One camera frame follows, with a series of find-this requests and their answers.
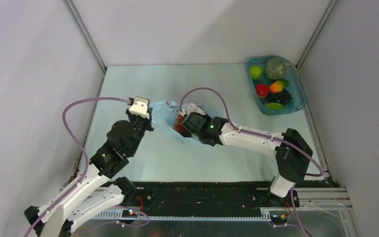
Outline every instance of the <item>blue plastic bag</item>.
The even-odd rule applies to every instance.
[[[182,109],[185,110],[188,107],[189,103],[183,104]],[[195,135],[192,137],[183,137],[177,131],[173,129],[173,125],[176,123],[176,120],[179,115],[179,103],[175,101],[159,101],[151,103],[150,108],[152,110],[152,126],[154,127],[155,132],[161,132],[172,138],[173,140],[180,141],[184,144],[199,145],[201,144],[198,138]],[[220,113],[213,107],[208,105],[197,105],[210,117],[219,117]]]

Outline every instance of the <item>green apple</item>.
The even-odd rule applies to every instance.
[[[254,80],[258,80],[262,75],[263,69],[260,66],[251,66],[249,69],[249,74]]]

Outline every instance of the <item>lime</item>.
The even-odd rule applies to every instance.
[[[273,110],[282,110],[284,109],[284,106],[280,103],[268,103],[265,105],[267,108],[273,109]]]

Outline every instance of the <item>plastic fruit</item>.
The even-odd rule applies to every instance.
[[[255,90],[260,99],[265,98],[268,95],[268,86],[263,83],[255,86]]]
[[[263,71],[264,70],[260,66],[251,66],[249,69],[249,74],[251,75],[252,79],[258,80],[261,77]]]
[[[265,74],[271,80],[283,78],[287,73],[287,61],[281,57],[273,57],[266,62]]]
[[[265,105],[267,108],[273,109],[273,110],[282,110],[284,109],[284,106],[280,103],[268,103]]]
[[[269,93],[268,94],[268,101],[271,102],[271,103],[279,103],[279,104],[282,104],[282,105],[285,105],[287,104],[288,102],[292,101],[293,100],[293,97],[291,96],[291,94],[286,90],[286,89],[283,89],[281,92],[279,93]]]
[[[269,86],[269,90],[272,92],[272,93],[279,93],[281,92],[284,88],[286,88],[288,86],[288,84],[290,84],[287,80],[285,79],[280,79],[280,80],[277,80],[276,82],[272,83],[270,86]]]
[[[182,122],[185,120],[185,117],[178,115],[176,123],[173,125],[173,129],[177,131],[183,137],[192,137],[192,133],[182,126]]]

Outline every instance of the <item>red object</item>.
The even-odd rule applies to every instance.
[[[268,95],[268,91],[269,91],[268,86],[266,86],[263,83],[255,86],[255,90],[260,99],[265,98]]]
[[[185,117],[182,116],[182,115],[178,115],[178,118],[173,126],[174,130],[175,131],[179,131],[181,129],[185,129],[184,127],[182,127],[182,122],[185,120]]]
[[[141,210],[143,209],[143,201],[142,201],[142,198],[141,198],[140,196],[137,196],[136,199],[140,201],[140,210],[139,210],[139,211],[141,211]]]
[[[291,209],[290,209],[290,206],[289,206],[287,200],[285,200],[284,206],[285,206],[285,209],[284,209],[285,215],[289,216],[291,214]]]

